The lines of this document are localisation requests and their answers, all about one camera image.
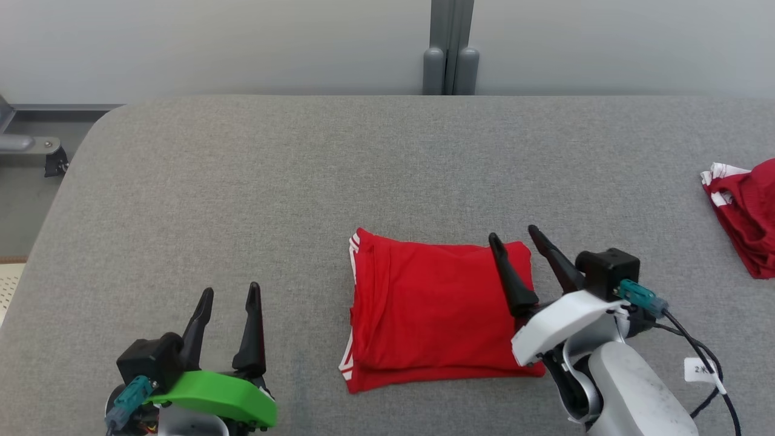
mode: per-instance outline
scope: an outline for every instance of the white cable label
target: white cable label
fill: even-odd
[[[713,367],[713,371],[716,370],[716,365],[713,362],[708,361]],[[684,359],[684,379],[687,382],[705,382],[716,384],[715,374],[711,374],[708,368],[702,363],[700,358],[685,358]]]

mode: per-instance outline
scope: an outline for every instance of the gray fabric surface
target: gray fabric surface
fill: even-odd
[[[745,434],[772,434],[775,282],[749,277],[698,173],[775,155],[775,103],[665,97],[199,96],[122,107],[81,145],[0,329],[0,434],[104,434],[134,339],[182,333],[215,290],[203,368],[239,347],[263,290],[272,434],[581,434],[550,378],[351,396],[347,239],[486,244],[538,224],[565,252],[619,247],[710,346]],[[542,298],[560,294],[534,258]],[[631,344],[686,408],[680,338]],[[727,435],[722,401],[697,419]]]

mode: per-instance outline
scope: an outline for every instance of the red cloth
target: red cloth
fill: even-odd
[[[775,159],[703,186],[751,276],[775,278]]]
[[[532,289],[530,251],[506,244]],[[400,242],[358,229],[352,333],[339,370],[350,393],[393,383],[544,374],[517,365],[508,312],[489,247]]]

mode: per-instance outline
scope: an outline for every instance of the teal connector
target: teal connector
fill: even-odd
[[[153,388],[148,377],[144,375],[135,377],[113,401],[113,408],[105,415],[108,434],[123,429],[134,411],[148,400],[152,392]]]
[[[667,309],[668,306],[667,301],[656,296],[654,292],[651,292],[645,286],[641,286],[629,279],[624,279],[619,284],[618,295],[622,299],[648,310],[657,318],[664,317],[662,311]]]

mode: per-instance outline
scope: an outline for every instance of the white wall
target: white wall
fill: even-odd
[[[418,94],[427,0],[0,0],[0,95]]]
[[[774,0],[476,0],[477,94],[775,97]]]

